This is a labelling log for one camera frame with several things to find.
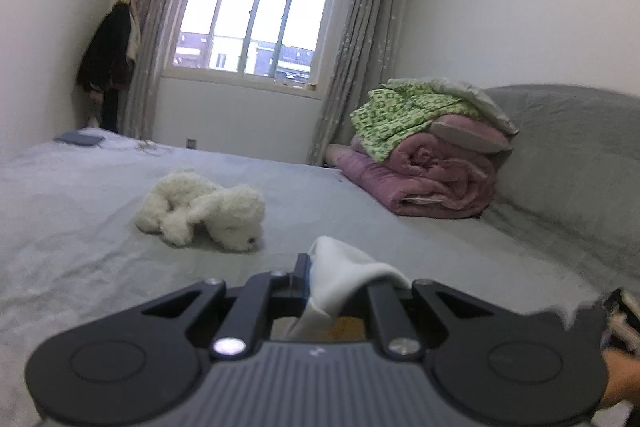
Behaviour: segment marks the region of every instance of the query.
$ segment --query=bed sheet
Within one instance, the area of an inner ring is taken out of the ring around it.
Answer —
[[[229,285],[290,269],[318,235],[330,235],[401,269],[517,312],[566,314],[594,288],[543,253],[478,219],[397,217],[340,171],[107,138],[84,149],[50,142],[0,166],[0,425],[38,416],[24,364],[47,337],[209,277]],[[162,176],[190,167],[225,185],[247,183],[266,199],[255,253],[225,253],[205,237],[172,248],[133,224]]]

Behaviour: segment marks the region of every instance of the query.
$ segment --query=window sill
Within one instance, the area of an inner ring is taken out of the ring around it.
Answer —
[[[162,76],[177,80],[192,80],[195,82],[211,82],[212,84],[228,84],[230,86],[248,87],[264,91],[281,92],[305,98],[322,100],[322,91],[303,89],[301,87],[284,86],[276,82],[265,82],[265,77],[253,74],[234,73],[232,71],[201,70],[195,68],[175,68],[169,66],[164,69]]]

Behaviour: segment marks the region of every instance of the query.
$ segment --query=screw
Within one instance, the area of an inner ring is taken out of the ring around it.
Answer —
[[[219,355],[232,357],[239,355],[246,349],[246,344],[240,339],[233,337],[223,337],[213,343],[213,350]]]
[[[420,343],[415,339],[409,339],[407,337],[398,337],[389,342],[387,346],[389,351],[396,355],[406,357],[408,355],[415,355],[420,351]]]

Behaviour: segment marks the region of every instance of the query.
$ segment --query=wall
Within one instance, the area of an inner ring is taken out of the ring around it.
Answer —
[[[78,63],[109,0],[1,0],[0,160],[82,125]]]
[[[408,0],[395,76],[640,95],[639,0]]]
[[[350,0],[337,0],[326,32],[321,72],[331,73]],[[295,94],[225,84],[211,73],[209,82],[175,78],[174,68],[161,81],[154,140],[255,158],[304,163],[321,100]]]

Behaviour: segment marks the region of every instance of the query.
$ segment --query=white stuffed dog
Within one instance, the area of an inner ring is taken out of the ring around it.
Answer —
[[[247,185],[223,188],[193,171],[172,172],[146,195],[136,226],[184,247],[193,240],[194,226],[202,223],[223,247],[247,251],[258,243],[264,210],[260,192]]]

